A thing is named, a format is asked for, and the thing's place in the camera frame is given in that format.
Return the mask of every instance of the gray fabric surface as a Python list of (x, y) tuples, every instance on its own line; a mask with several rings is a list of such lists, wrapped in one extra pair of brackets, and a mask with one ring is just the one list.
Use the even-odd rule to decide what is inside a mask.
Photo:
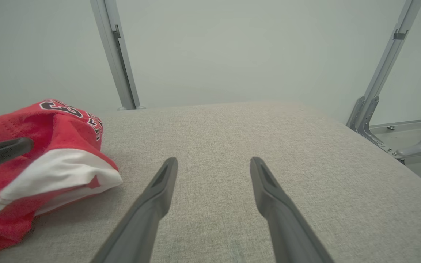
[(177, 182), (152, 262), (274, 262), (249, 175), (259, 156), (337, 263), (421, 263), (421, 178), (322, 113), (234, 103), (100, 117), (123, 185), (39, 218), (0, 262), (89, 262), (171, 156)]

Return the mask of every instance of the floor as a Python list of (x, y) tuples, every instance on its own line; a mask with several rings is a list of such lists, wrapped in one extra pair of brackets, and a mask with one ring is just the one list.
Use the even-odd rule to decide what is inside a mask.
[[(379, 127), (372, 128), (371, 131), (384, 143), (394, 148), (408, 147), (421, 139), (421, 123), (396, 126), (395, 130)], [(421, 178), (421, 156), (405, 158), (405, 165)]]

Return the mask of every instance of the white wall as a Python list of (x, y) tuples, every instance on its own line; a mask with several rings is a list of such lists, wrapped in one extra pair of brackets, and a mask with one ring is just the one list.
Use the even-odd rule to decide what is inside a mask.
[(0, 0), (0, 115), (44, 98), (121, 106), (88, 0)]
[(346, 123), (405, 0), (117, 0), (141, 105), (298, 100)]
[(371, 124), (421, 120), (421, 8), (379, 94)]

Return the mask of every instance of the printed number 3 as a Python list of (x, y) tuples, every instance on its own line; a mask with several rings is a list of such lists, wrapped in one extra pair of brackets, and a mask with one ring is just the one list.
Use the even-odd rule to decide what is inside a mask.
[(61, 110), (67, 113), (71, 113), (72, 115), (76, 115), (79, 118), (82, 118), (82, 113), (80, 113), (78, 110), (72, 107), (67, 108), (67, 107), (55, 106), (55, 103), (50, 103), (50, 102), (41, 103), (40, 106), (44, 108), (45, 110)]

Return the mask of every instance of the white trim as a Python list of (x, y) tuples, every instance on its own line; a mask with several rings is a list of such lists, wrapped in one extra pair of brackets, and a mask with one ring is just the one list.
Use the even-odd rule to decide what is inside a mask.
[(35, 214), (51, 211), (66, 203), (101, 193), (122, 183), (109, 163), (92, 153), (78, 149), (55, 149), (43, 154), (0, 191), (0, 211), (14, 200), (71, 187), (85, 186), (95, 176), (97, 188), (82, 187), (60, 194)]

